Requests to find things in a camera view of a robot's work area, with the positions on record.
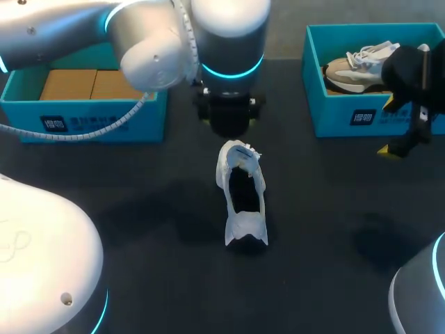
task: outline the shoe upper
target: shoe upper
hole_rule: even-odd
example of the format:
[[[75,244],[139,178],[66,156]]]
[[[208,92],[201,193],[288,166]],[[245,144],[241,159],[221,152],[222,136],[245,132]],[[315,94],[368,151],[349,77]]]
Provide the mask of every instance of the shoe upper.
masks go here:
[[[343,84],[382,84],[382,65],[398,47],[399,44],[388,41],[374,47],[363,47],[354,54],[348,52],[346,58],[330,62],[325,75]]]
[[[228,245],[234,239],[241,239],[251,234],[258,240],[268,244],[264,191],[266,183],[259,166],[260,154],[248,144],[240,141],[229,141],[221,149],[220,161],[218,162],[217,174],[221,173],[221,184],[227,200],[228,218],[226,223],[225,243]],[[248,177],[253,178],[255,191],[259,200],[258,212],[240,211],[236,212],[230,191],[230,177],[235,168],[240,168],[248,173]]]

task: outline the white dome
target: white dome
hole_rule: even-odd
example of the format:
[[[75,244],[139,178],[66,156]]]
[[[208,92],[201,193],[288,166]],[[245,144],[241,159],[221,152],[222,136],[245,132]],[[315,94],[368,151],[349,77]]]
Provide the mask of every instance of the white dome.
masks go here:
[[[258,29],[270,12],[270,0],[192,0],[196,22],[225,38],[245,36]]]
[[[99,281],[99,234],[75,204],[0,175],[0,333],[48,334]]]

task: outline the shoe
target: shoe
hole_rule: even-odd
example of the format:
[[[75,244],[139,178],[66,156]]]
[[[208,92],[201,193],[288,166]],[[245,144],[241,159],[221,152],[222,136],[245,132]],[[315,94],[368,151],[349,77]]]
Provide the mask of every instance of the shoe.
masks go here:
[[[253,236],[268,245],[264,191],[266,183],[259,166],[260,154],[242,141],[228,141],[221,148],[216,166],[216,184],[224,190],[228,218],[225,245]]]
[[[383,85],[382,65],[399,44],[390,41],[373,47],[362,47],[360,52],[346,53],[346,58],[330,62],[325,69],[329,83],[347,93],[363,93],[372,86]]]

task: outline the blue box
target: blue box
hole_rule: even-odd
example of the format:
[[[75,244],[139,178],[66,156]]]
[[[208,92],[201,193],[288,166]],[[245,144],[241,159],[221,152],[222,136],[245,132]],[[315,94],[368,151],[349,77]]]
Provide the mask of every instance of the blue box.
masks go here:
[[[387,40],[418,47],[435,48],[444,38],[437,24],[341,24],[308,26],[302,57],[302,78],[317,137],[393,136],[407,131],[411,106],[391,116],[382,108],[389,94],[328,95],[321,67],[346,52]],[[434,134],[445,134],[445,117],[432,125]]]
[[[0,98],[10,125],[48,134],[84,134],[116,121],[137,100],[40,101],[50,70],[118,70],[113,48],[95,45],[53,63],[14,71]],[[167,92],[153,93],[142,109],[121,128],[91,141],[102,143],[160,143],[163,140]],[[50,129],[45,120],[60,121],[62,129]],[[51,143],[22,137],[24,143]]]

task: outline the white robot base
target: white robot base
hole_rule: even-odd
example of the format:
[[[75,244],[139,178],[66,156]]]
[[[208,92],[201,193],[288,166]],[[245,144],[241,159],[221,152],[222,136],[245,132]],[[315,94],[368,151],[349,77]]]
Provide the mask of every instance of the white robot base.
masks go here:
[[[104,252],[74,203],[0,175],[0,333],[99,334]]]
[[[442,334],[445,328],[445,234],[394,276],[389,314],[397,334]]]

